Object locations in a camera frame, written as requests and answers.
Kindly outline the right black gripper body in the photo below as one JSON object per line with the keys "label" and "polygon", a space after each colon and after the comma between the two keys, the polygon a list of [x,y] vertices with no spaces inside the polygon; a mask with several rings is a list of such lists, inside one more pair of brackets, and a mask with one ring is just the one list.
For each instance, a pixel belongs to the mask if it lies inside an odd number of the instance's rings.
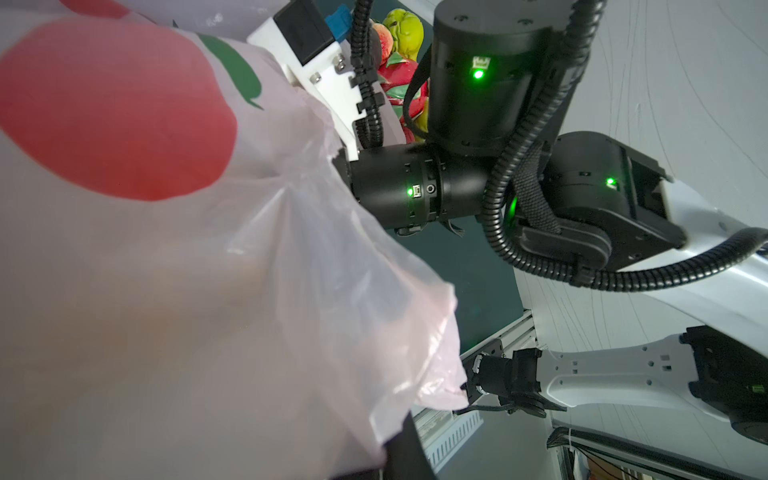
{"label": "right black gripper body", "polygon": [[430,145],[366,149],[356,160],[340,150],[332,165],[358,203],[385,229],[408,236],[441,215],[441,165]]}

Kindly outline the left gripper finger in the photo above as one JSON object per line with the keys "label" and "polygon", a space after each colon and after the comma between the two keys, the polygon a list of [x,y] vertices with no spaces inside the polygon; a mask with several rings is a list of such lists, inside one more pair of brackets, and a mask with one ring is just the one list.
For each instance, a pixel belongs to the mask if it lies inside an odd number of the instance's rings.
{"label": "left gripper finger", "polygon": [[404,422],[402,431],[386,444],[387,461],[383,469],[386,480],[436,480],[421,445],[420,437],[411,413]]}

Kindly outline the pink plastic bag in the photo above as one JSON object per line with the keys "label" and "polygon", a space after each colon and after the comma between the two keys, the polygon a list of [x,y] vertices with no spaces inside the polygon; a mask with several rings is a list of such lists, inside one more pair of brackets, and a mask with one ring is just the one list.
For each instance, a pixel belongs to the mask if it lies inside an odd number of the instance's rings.
{"label": "pink plastic bag", "polygon": [[453,286],[246,42],[288,3],[2,3],[3,478],[384,479],[466,405]]}

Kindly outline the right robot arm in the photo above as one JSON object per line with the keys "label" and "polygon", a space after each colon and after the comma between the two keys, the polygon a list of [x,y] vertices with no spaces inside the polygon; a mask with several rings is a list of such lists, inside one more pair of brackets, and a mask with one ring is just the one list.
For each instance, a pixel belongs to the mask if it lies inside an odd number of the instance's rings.
{"label": "right robot arm", "polygon": [[600,292],[654,294],[698,325],[627,348],[481,350],[476,410],[544,417],[590,404],[692,410],[767,440],[767,232],[709,207],[647,155],[561,126],[602,1],[443,1],[404,95],[429,91],[417,142],[366,143],[346,173],[402,236],[475,216],[515,269]]}

